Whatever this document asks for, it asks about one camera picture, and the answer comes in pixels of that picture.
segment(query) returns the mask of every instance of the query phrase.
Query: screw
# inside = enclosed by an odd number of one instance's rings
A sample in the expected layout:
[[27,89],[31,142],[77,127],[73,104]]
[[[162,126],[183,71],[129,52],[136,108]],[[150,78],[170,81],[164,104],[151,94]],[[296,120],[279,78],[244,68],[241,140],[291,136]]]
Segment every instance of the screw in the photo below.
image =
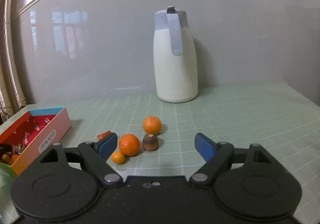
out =
[[109,173],[104,177],[104,180],[107,182],[116,182],[120,180],[120,176],[115,173]]
[[153,186],[160,186],[160,185],[161,185],[161,183],[160,183],[160,182],[158,182],[158,181],[154,181],[154,182],[152,183],[152,185],[153,185]]
[[192,179],[196,182],[203,182],[208,179],[208,176],[204,173],[196,173],[192,176]]
[[151,186],[152,186],[152,184],[150,183],[150,182],[146,182],[146,183],[144,183],[144,184],[142,184],[142,186],[144,187],[144,188],[151,188]]

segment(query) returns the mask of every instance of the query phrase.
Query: box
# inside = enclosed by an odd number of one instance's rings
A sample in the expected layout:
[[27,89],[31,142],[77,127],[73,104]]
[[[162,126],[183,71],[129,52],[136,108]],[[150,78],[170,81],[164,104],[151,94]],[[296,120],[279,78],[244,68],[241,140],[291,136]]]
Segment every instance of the box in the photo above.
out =
[[0,174],[18,176],[50,144],[60,142],[70,126],[65,107],[27,111],[0,134],[0,143],[27,146],[11,166],[0,163]]

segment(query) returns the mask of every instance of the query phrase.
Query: black robotic gripper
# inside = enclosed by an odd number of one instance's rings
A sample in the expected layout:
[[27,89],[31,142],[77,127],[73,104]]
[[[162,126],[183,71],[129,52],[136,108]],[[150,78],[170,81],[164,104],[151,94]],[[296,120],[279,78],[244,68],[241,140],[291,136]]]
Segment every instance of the black robotic gripper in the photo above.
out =
[[[293,214],[300,184],[259,144],[239,149],[199,133],[195,147],[206,163],[188,181],[129,176],[125,182],[105,163],[116,146],[115,133],[77,148],[52,144],[12,183],[15,223],[299,223]],[[231,169],[233,163],[243,166]]]

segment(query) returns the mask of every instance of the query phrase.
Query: table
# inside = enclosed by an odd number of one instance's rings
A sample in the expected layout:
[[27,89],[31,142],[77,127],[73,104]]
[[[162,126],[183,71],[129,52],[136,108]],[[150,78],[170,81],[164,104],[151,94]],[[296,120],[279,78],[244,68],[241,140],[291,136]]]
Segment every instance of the table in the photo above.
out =
[[[161,119],[159,150],[141,150],[123,165],[107,161],[124,178],[128,175],[189,178],[204,164],[194,148],[197,132],[239,148],[260,143],[302,185],[303,196],[295,217],[305,224],[320,221],[320,107],[285,83],[204,88],[197,98],[182,104],[165,103],[156,93],[149,93],[28,105],[1,125],[0,131],[27,109],[54,106],[65,106],[71,119],[72,126],[61,141],[65,147],[96,141],[97,134],[108,130],[118,137],[132,133],[142,140],[142,120],[151,115]],[[5,224],[18,217],[10,201],[10,182],[0,175],[0,223]]]

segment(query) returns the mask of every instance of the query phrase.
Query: thermos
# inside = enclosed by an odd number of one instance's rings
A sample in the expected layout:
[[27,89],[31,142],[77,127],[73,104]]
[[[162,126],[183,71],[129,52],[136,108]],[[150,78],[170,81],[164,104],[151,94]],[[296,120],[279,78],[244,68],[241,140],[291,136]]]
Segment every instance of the thermos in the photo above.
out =
[[155,13],[153,64],[160,99],[189,101],[198,94],[196,50],[183,10],[168,7]]

